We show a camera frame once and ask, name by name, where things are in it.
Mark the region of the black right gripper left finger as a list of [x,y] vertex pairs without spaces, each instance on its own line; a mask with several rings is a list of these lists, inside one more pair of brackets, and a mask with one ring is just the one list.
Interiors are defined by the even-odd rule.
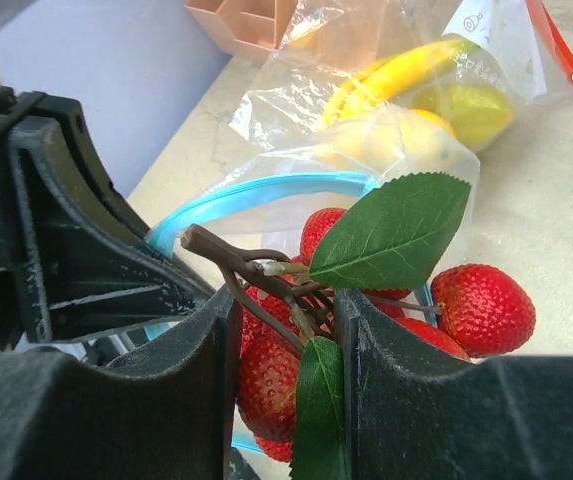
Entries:
[[0,353],[0,479],[224,479],[241,315],[221,289],[105,367]]

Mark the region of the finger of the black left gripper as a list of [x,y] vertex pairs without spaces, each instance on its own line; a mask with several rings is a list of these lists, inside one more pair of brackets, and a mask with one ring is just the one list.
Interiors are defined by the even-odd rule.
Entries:
[[25,251],[22,320],[35,343],[82,341],[183,319],[214,289],[146,241],[114,189],[78,101],[22,93],[8,154]]

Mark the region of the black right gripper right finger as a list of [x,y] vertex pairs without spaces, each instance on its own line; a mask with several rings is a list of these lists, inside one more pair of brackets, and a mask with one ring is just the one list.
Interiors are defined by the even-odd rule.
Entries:
[[573,479],[573,356],[479,364],[359,291],[334,300],[354,479]]

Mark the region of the clear blue-zipper bag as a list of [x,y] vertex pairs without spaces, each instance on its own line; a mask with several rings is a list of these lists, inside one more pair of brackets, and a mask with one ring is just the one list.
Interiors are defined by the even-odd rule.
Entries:
[[[386,109],[404,108],[389,105],[354,119],[378,117]],[[450,140],[450,156],[439,163],[404,157],[379,172],[351,160],[349,170],[337,170],[315,155],[330,128],[263,152],[235,167],[161,220],[148,234],[148,243],[171,256],[177,237],[190,225],[200,224],[218,235],[258,234],[263,247],[293,255],[303,225],[313,212],[324,207],[349,208],[387,181],[408,174],[439,172],[470,185],[478,182],[477,156],[455,138]]]

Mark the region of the yellow star fruit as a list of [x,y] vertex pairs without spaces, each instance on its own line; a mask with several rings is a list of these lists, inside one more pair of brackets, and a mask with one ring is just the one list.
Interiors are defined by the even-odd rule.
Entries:
[[493,86],[429,86],[414,96],[412,105],[446,120],[457,140],[475,153],[486,149],[515,119],[511,101]]

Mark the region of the yellow banana bunch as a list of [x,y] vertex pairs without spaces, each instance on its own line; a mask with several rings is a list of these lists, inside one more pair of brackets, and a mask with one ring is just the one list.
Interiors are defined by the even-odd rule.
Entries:
[[476,43],[454,36],[379,59],[338,87],[322,113],[323,125],[377,110],[396,96],[452,70],[458,58],[477,49]]

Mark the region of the clear orange-zipper bag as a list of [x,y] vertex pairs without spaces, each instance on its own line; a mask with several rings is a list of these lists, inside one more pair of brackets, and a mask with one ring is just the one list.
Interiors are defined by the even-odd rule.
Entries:
[[301,1],[232,128],[271,148],[389,104],[473,151],[573,93],[573,52],[540,1]]

